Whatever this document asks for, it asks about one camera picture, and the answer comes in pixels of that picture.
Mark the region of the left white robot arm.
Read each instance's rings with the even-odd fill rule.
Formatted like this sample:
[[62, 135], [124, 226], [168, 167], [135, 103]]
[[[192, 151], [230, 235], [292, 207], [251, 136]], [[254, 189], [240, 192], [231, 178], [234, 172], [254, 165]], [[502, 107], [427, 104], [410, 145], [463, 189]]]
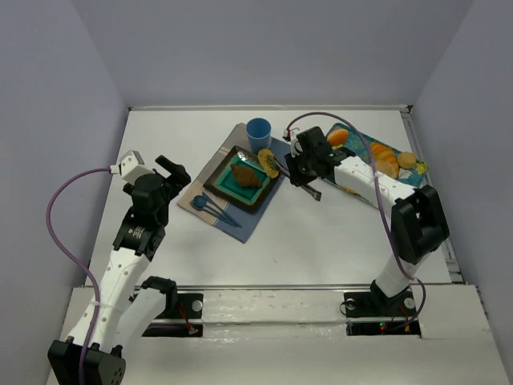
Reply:
[[135, 286], [165, 237], [170, 202], [191, 181], [183, 165], [165, 156], [158, 156], [156, 163], [167, 176], [148, 168], [137, 151], [107, 168], [124, 180], [131, 207], [102, 278], [89, 277], [94, 294], [87, 308], [65, 339], [50, 345], [47, 357], [60, 384], [121, 383], [128, 347], [157, 316], [176, 307], [174, 281], [151, 276], [140, 288]]

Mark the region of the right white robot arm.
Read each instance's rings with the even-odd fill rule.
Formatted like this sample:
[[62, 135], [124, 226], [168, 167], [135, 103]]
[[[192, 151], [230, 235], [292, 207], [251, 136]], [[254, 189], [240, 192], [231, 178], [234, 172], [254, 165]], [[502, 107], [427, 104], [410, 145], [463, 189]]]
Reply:
[[393, 240], [393, 254], [373, 281], [372, 290], [393, 298], [410, 284], [418, 267], [449, 237], [438, 192], [415, 188], [374, 170], [359, 156], [333, 149], [319, 127], [287, 128], [285, 157], [291, 183], [302, 186], [317, 178], [351, 190], [377, 208]]

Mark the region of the metal tongs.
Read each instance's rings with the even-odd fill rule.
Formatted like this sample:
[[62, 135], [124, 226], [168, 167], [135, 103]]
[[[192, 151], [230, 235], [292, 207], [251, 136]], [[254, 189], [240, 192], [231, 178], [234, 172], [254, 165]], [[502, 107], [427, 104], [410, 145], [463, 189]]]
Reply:
[[[289, 179], [288, 169], [285, 166], [283, 166], [275, 156], [266, 156], [266, 161], [270, 168], [280, 172]], [[316, 190], [315, 188], [309, 186], [308, 184], [300, 185], [300, 188], [307, 192], [315, 201], [321, 200], [321, 192]]]

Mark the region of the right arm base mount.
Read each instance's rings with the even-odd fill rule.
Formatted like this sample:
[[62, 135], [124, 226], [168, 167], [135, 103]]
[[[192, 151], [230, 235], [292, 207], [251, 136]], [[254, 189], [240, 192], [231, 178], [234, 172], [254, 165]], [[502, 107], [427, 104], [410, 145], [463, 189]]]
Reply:
[[418, 309], [409, 286], [387, 297], [376, 282], [368, 290], [344, 293], [339, 311], [348, 320], [348, 336], [421, 336]]

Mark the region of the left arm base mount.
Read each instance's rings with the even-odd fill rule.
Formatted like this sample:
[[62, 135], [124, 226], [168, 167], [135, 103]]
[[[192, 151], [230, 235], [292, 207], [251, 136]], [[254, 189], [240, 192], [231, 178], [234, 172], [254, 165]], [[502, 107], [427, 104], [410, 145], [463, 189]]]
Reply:
[[140, 290], [154, 290], [164, 296], [164, 310], [142, 334], [143, 337], [199, 338], [203, 336], [201, 323], [204, 295], [200, 293], [180, 293], [175, 281], [168, 278], [150, 276]]

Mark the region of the dark brown croissant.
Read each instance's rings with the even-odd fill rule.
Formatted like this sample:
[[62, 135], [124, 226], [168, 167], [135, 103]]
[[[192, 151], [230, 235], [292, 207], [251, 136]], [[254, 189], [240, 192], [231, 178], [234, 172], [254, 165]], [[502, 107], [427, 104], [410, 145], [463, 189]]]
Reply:
[[241, 188], [260, 188], [262, 182], [252, 168], [239, 164], [230, 165], [231, 172]]

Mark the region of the toasted baguette slice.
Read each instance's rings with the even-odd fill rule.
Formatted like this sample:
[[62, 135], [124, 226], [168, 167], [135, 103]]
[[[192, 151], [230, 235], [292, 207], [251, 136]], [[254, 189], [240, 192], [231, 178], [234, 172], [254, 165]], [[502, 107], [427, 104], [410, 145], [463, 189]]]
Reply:
[[268, 148], [261, 149], [257, 157], [261, 167], [269, 178], [275, 179], [280, 175], [280, 167], [276, 162], [273, 152]]

